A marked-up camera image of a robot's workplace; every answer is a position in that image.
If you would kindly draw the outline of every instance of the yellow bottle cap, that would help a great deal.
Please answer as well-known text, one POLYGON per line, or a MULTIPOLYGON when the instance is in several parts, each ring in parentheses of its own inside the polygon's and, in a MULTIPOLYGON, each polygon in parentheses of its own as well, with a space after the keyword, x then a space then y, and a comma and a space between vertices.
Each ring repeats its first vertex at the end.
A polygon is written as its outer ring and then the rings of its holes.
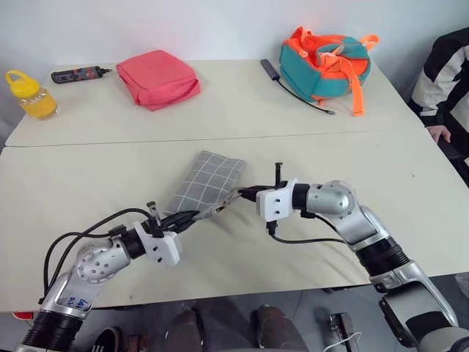
POLYGON ((5 73, 5 79, 10 85, 13 95, 17 98, 31 97, 39 92, 41 87, 35 79, 17 70, 10 70, 5 73), (11 75, 19 76, 20 78, 13 81, 11 75))

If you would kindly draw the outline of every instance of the black cable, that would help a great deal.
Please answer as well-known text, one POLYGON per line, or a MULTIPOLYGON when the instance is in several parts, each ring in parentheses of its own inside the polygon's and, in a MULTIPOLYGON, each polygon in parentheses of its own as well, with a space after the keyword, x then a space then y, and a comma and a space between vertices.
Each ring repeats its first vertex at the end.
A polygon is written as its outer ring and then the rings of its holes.
MULTIPOLYGON (((319 219, 320 221, 328 225, 335 233, 337 233, 337 229, 334 227, 334 225, 332 225, 327 219, 323 218, 322 216, 314 214, 313 219, 319 219)), ((284 240, 283 238, 277 237, 275 233, 269 234, 269 236, 280 243, 286 243, 286 244, 302 244, 302 243, 318 243, 318 242, 338 242, 338 243, 346 244, 345 241, 339 240, 337 238, 312 238, 309 240, 284 240)))
POLYGON ((337 238, 312 238, 310 240, 284 240, 283 238, 278 238, 275 235, 270 235, 274 240, 286 243, 286 244, 302 244, 302 243, 318 243, 318 242, 339 242, 345 243, 343 240, 338 240, 337 238))
POLYGON ((335 115, 336 112, 332 111, 332 110, 326 110, 326 109, 321 109, 313 104, 310 104, 308 103, 306 100, 304 99, 301 99, 300 97, 298 97, 294 92, 292 92, 290 89, 286 88, 279 80, 276 80, 278 84, 280 84, 280 86, 285 89, 290 95, 294 96, 295 98, 297 98, 299 101, 303 101, 305 104, 308 104, 310 107, 312 108, 315 108, 317 110, 320 110, 322 112, 325 112, 326 114, 330 114, 330 115, 335 115))
POLYGON ((147 211, 145 210, 142 210, 142 209, 138 209, 138 208, 128 208, 128 209, 123 209, 123 210, 120 210, 110 216, 108 216, 107 218, 99 221, 98 223, 94 224, 93 226, 91 226, 89 229, 83 231, 83 232, 69 232, 69 233, 66 233, 62 236, 60 236, 59 238, 57 238, 51 245, 51 247, 49 247, 49 250, 48 250, 48 253, 44 259, 44 272, 43 272, 43 276, 44 276, 44 296, 47 295, 47 292, 49 290, 50 287, 52 287, 52 285, 54 284, 54 282, 57 280, 57 277, 59 276, 59 273, 62 269, 62 266, 64 265, 64 261, 65 259, 67 258, 68 254, 70 253, 71 249, 73 248, 73 246, 79 241, 81 240, 82 238, 106 238, 108 237, 108 234, 105 234, 105 235, 93 235, 91 234, 90 232, 91 231, 94 231, 96 230, 98 227, 101 227, 103 226, 104 224, 110 222, 111 220, 114 220, 115 218, 121 216, 121 215, 124 215, 126 213, 140 213, 140 214, 143 214, 145 215, 148 220, 149 220, 149 225, 150 227, 152 228, 152 233, 156 233, 156 223, 155 223, 155 218, 153 218, 151 216, 150 213, 148 213, 147 211), (53 248, 58 244, 58 242, 60 242, 61 240, 63 240, 64 238, 66 237, 70 237, 70 236, 76 236, 76 238, 73 239, 72 242, 70 242, 70 244, 68 245, 68 247, 65 249, 64 253, 62 254, 62 256, 60 257, 60 260, 59 262, 57 263, 57 267, 56 267, 56 270, 54 271, 53 273, 53 276, 51 278, 51 282, 49 283, 48 282, 48 266, 49 266, 49 260, 50 260, 50 257, 51 257, 51 253, 53 251, 53 248))
POLYGON ((320 221, 328 225, 335 233, 337 233, 336 227, 332 225, 327 219, 323 218, 321 215, 314 214, 314 218, 319 219, 320 221))

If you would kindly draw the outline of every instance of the gray plaid pouch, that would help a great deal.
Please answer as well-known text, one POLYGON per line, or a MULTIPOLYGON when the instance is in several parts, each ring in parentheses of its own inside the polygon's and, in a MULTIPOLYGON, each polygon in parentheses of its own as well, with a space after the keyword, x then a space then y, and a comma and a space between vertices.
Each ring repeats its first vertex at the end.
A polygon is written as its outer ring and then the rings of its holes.
POLYGON ((169 216, 180 211, 198 210, 198 218, 212 215, 212 210, 229 200, 245 168, 243 160, 201 151, 164 214, 169 216))

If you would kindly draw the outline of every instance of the black and white striped sleeve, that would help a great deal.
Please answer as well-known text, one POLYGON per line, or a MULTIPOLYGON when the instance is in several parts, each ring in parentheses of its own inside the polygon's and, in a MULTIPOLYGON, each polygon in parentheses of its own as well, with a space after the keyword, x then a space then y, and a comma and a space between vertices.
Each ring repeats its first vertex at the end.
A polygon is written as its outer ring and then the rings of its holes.
POLYGON ((436 40, 409 104, 425 125, 442 125, 446 112, 468 93, 468 60, 469 27, 436 40))

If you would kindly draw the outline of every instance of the yellow bottle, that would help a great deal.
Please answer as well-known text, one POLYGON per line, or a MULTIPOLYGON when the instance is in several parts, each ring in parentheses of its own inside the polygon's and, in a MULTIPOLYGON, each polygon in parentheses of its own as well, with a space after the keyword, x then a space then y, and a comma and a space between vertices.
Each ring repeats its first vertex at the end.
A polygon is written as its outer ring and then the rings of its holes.
POLYGON ((12 94, 18 99, 18 104, 28 115, 42 119, 58 112, 55 100, 35 79, 17 70, 5 73, 5 79, 12 94), (13 81, 11 75, 20 78, 13 81))

